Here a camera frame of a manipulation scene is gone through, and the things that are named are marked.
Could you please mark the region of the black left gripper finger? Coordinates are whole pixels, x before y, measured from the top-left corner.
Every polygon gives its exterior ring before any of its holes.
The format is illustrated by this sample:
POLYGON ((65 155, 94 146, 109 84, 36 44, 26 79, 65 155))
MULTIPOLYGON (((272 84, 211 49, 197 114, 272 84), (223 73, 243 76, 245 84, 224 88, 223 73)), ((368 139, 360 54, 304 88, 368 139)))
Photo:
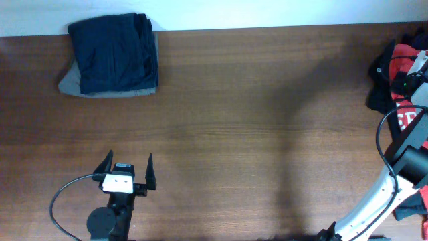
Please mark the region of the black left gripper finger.
POLYGON ((148 164, 146 167, 146 189, 147 190, 156 190, 156 175, 154 172, 154 162, 153 162, 153 156, 152 153, 150 153, 148 158, 148 164))
POLYGON ((103 181, 107 174, 110 174, 113 160, 113 150, 110 150, 104 160, 95 168, 92 176, 93 181, 103 181))

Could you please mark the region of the pile of dark clothes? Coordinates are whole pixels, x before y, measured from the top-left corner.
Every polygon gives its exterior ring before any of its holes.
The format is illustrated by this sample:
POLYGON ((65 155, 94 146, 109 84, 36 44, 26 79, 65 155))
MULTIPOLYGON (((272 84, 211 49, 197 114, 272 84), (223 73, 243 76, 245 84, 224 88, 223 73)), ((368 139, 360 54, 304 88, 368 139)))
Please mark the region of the pile of dark clothes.
MULTIPOLYGON (((406 44, 416 50, 427 49, 427 30, 419 28, 413 35, 405 34, 400 44, 406 44)), ((372 90, 368 94, 366 105, 381 114, 386 114, 395 107, 391 97, 390 87, 382 74, 377 71, 393 53, 395 40, 390 41, 379 56, 375 58, 368 69, 368 75, 374 82, 372 90)), ((419 192, 407 198, 402 204, 394 210, 394 217, 397 221, 412 215, 427 215, 427 209, 423 203, 423 198, 419 192)))

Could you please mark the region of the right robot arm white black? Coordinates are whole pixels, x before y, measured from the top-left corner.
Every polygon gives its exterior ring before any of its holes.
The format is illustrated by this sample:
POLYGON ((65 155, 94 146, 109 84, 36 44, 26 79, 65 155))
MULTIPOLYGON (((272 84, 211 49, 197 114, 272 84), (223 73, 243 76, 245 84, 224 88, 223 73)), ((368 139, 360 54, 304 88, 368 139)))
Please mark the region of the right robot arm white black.
POLYGON ((427 105, 413 101, 387 112, 376 130, 376 147, 385 166, 361 201, 345 217, 321 230, 316 240, 371 240, 372 233, 408 197, 427 185, 427 105), (389 115, 401 109, 416 109, 415 118, 383 152, 380 133, 389 115))

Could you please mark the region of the navy blue garment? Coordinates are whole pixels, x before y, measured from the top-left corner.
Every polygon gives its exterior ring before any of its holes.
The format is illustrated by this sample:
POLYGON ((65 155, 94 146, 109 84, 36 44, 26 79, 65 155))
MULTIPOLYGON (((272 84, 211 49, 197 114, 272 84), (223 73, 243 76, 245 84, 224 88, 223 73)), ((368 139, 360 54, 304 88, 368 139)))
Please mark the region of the navy blue garment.
POLYGON ((105 15, 72 23, 68 33, 80 94, 136 94, 158 87, 158 52, 145 14, 105 15))

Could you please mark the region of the grey garment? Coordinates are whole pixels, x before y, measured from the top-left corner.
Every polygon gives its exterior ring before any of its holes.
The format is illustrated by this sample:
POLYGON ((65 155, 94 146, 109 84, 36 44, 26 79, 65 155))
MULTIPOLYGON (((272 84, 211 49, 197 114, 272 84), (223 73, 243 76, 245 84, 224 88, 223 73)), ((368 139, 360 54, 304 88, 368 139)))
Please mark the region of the grey garment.
POLYGON ((62 94, 82 98, 149 96, 157 90, 156 34, 145 29, 70 29, 74 59, 60 80, 62 94))

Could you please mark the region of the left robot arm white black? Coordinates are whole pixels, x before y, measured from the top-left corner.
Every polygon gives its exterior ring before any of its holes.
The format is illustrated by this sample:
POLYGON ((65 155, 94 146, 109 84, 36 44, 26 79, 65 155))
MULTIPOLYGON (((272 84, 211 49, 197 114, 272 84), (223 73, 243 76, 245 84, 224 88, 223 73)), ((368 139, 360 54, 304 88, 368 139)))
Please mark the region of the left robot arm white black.
POLYGON ((132 164, 112 163, 113 152, 94 170, 92 180, 99 183, 100 190, 109 195, 108 204, 96 208, 88 216, 86 226, 91 240, 127 241, 136 197, 146 197, 156 190, 153 156, 146 166, 145 183, 135 183, 135 168, 132 164))

